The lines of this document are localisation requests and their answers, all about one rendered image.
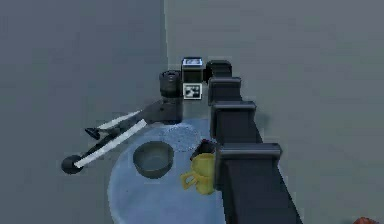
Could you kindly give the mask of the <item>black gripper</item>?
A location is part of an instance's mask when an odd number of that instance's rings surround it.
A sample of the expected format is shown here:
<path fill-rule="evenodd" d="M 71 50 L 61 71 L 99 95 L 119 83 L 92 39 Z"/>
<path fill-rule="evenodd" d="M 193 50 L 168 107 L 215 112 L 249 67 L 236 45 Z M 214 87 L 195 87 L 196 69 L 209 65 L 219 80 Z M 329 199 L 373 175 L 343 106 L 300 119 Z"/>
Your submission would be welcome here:
<path fill-rule="evenodd" d="M 183 119 L 182 78 L 179 70 L 168 70 L 159 75 L 161 99 L 142 110 L 143 119 L 128 121 L 140 111 L 117 117 L 94 128 L 84 131 L 93 139 L 99 140 L 101 133 L 106 137 L 96 143 L 84 155 L 71 155 L 61 163 L 66 174 L 77 174 L 86 165 L 102 157 L 129 139 L 146 125 L 154 123 L 178 124 Z"/>

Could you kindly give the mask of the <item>grey bowl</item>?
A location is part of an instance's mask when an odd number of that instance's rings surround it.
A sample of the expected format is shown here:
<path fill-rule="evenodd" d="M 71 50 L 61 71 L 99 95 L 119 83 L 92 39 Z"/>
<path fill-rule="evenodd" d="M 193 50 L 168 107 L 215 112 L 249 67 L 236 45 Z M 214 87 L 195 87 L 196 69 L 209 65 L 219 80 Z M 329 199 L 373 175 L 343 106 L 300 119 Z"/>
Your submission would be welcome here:
<path fill-rule="evenodd" d="M 169 172 L 174 161 L 174 149 L 163 141 L 140 145 L 133 153 L 137 172 L 149 179 L 159 179 Z"/>

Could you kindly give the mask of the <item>round pale blue table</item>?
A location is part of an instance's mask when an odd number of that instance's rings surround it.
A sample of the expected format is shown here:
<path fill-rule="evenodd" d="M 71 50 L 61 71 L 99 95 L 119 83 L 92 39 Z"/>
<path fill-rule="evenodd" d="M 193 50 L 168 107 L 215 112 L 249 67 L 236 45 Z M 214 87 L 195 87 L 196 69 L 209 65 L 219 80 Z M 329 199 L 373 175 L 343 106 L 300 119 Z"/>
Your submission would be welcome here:
<path fill-rule="evenodd" d="M 114 224 L 225 224 L 219 192 L 201 195 L 193 187 L 183 189 L 180 181 L 190 169 L 196 145 L 209 137 L 209 122 L 198 118 L 148 128 L 133 137 L 110 176 L 108 200 Z M 163 141 L 175 151 L 172 168 L 159 179 L 143 177 L 133 164 L 134 151 L 151 141 Z"/>

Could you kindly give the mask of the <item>yellow mug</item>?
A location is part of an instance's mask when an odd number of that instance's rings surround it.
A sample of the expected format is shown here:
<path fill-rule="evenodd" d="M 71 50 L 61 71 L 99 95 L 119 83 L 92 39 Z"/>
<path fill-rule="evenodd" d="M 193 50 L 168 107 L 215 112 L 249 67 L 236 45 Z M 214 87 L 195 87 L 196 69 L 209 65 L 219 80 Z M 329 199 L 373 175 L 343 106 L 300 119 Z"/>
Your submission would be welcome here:
<path fill-rule="evenodd" d="M 215 156 L 210 153 L 202 153 L 191 161 L 190 171 L 180 175 L 184 190 L 195 186 L 196 191 L 202 195 L 210 195 L 214 192 Z"/>

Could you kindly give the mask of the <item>red object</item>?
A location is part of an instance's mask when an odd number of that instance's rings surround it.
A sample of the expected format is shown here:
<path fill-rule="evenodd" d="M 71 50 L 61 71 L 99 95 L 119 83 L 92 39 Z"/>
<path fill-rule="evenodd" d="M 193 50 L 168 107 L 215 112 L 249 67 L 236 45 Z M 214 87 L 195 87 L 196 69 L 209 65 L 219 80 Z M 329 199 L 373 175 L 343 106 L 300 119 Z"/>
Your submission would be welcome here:
<path fill-rule="evenodd" d="M 353 222 L 353 224 L 380 224 L 380 223 L 368 217 L 359 217 Z"/>

